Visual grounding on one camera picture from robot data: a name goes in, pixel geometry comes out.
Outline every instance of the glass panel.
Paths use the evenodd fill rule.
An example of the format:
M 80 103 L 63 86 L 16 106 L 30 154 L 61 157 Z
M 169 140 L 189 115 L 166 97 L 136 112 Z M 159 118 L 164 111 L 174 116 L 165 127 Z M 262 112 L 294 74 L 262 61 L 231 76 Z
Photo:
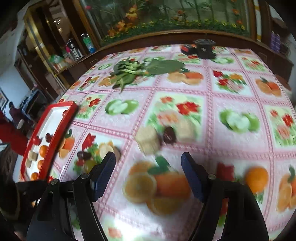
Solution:
M 172 29 L 249 36 L 247 0 L 80 0 L 101 45 Z

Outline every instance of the floral tablecloth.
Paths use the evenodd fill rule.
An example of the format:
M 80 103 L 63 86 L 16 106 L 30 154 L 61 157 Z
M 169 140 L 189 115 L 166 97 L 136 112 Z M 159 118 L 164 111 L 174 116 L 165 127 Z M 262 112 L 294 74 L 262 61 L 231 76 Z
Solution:
M 273 73 L 252 50 L 214 47 L 213 51 L 217 54 L 213 60 L 185 56 L 180 45 L 111 54 L 60 100 L 75 101 L 79 111 L 55 157 L 51 178 L 73 180 L 100 163 L 107 151 L 116 153 L 105 194 L 94 203 L 109 240 L 189 238 L 202 204 L 186 189 L 180 162 L 186 151 L 208 173 L 224 180 L 246 180 L 270 238 L 280 233 L 293 214 L 294 109 Z M 125 59 L 147 65 L 153 59 L 177 60 L 185 65 L 173 73 L 137 76 L 121 92 L 112 88 L 110 73 Z M 135 135 L 141 126 L 153 125 L 161 136 L 164 126 L 175 128 L 184 119 L 195 126 L 194 140 L 163 143 L 155 155 L 140 152 Z M 82 150 L 91 153 L 92 159 L 78 159 Z M 161 165 L 169 172 L 159 173 Z M 145 178 L 156 180 L 157 192 L 149 200 L 131 198 L 127 190 Z M 146 183 L 147 192 L 152 186 Z M 75 206 L 71 208 L 74 233 L 83 240 Z M 214 240 L 222 234 L 226 211 L 225 200 Z

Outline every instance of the tablecloth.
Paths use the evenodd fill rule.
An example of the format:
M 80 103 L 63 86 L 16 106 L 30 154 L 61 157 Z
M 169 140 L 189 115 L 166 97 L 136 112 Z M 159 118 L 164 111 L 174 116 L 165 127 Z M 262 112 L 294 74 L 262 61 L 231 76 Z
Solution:
M 173 183 L 174 190 L 184 187 L 180 157 L 188 151 L 208 173 L 222 179 L 248 178 L 252 185 L 256 173 L 262 177 L 262 182 L 254 181 L 254 195 L 270 238 L 277 236 L 296 206 L 296 125 L 289 99 L 252 50 L 216 46 L 216 58 L 202 60 L 183 55 L 180 46 L 110 54 L 70 87 L 60 102 L 75 101 L 79 111 L 54 159 L 50 178 L 73 180 L 99 163 L 110 148 L 118 150 L 104 196 L 94 203 L 108 239 L 187 240 L 202 204 L 192 194 L 170 191 L 167 183 Z M 138 76 L 121 92 L 112 89 L 110 73 L 124 59 L 146 64 L 152 59 L 178 60 L 185 66 L 173 73 Z M 195 126 L 193 141 L 163 143 L 155 155 L 140 152 L 135 141 L 140 127 L 153 125 L 161 135 L 164 126 L 175 128 L 184 119 Z M 93 160 L 79 160 L 77 152 L 82 150 L 90 152 Z M 128 178 L 147 173 L 163 160 L 169 163 L 170 173 L 156 175 L 155 196 L 135 204 L 123 191 L 128 185 L 133 188 Z M 75 236 L 83 240 L 72 209 Z M 223 213 L 214 240 L 222 230 Z

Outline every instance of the picture frame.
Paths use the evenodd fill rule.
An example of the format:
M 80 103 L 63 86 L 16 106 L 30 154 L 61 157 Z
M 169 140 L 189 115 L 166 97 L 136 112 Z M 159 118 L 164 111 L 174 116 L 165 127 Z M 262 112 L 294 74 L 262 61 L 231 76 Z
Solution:
M 8 103 L 8 99 L 6 95 L 3 93 L 2 89 L 0 88 L 0 110 L 3 111 L 6 104 Z

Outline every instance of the dark brown date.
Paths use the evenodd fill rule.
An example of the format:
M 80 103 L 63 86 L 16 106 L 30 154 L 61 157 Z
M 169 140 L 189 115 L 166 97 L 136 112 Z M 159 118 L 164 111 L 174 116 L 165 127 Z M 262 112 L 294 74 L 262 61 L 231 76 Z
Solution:
M 91 154 L 85 151 L 79 151 L 77 152 L 77 157 L 80 160 L 89 160 L 91 158 Z
M 176 134 L 171 126 L 167 126 L 163 131 L 163 141 L 167 144 L 173 144 L 176 142 Z
M 51 136 L 51 134 L 47 133 L 47 134 L 45 135 L 45 140 L 46 140 L 46 142 L 50 143 L 50 141 L 52 140 L 52 136 Z

